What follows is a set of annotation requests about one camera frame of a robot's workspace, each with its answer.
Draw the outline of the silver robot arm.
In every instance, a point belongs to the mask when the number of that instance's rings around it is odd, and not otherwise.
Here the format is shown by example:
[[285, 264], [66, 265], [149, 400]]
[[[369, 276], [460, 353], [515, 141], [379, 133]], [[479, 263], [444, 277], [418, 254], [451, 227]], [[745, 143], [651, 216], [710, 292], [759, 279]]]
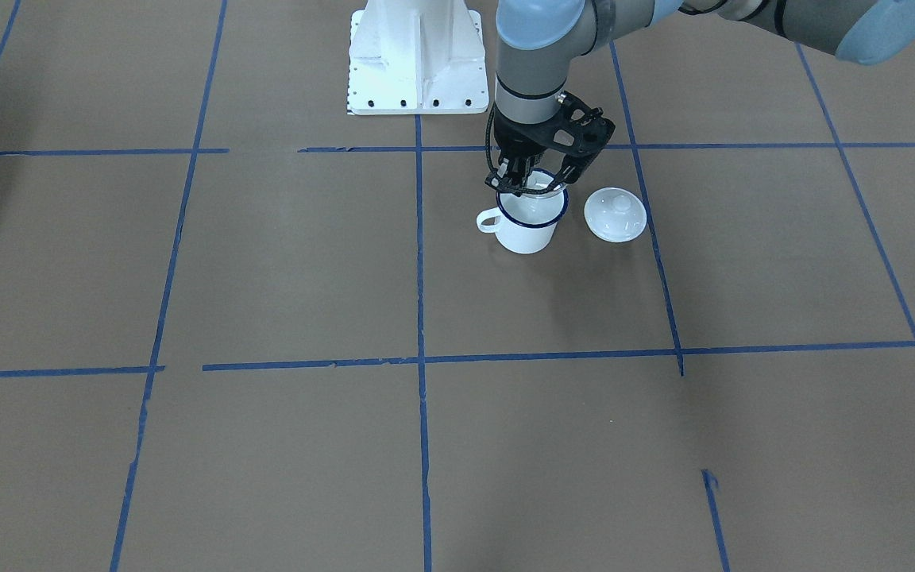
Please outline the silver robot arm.
[[485, 182], [541, 195], [617, 151], [813, 149], [832, 140], [809, 59], [878, 80], [915, 1], [500, 1]]

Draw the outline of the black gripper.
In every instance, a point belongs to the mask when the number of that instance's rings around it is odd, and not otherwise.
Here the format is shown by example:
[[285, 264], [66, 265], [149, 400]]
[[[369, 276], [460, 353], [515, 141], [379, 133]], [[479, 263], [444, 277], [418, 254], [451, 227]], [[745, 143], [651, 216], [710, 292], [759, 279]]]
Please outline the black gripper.
[[523, 124], [509, 118], [490, 118], [486, 126], [486, 185], [498, 193], [511, 195], [549, 195], [557, 191], [557, 182], [534, 187], [529, 178], [535, 173], [549, 148], [556, 118], [540, 123]]

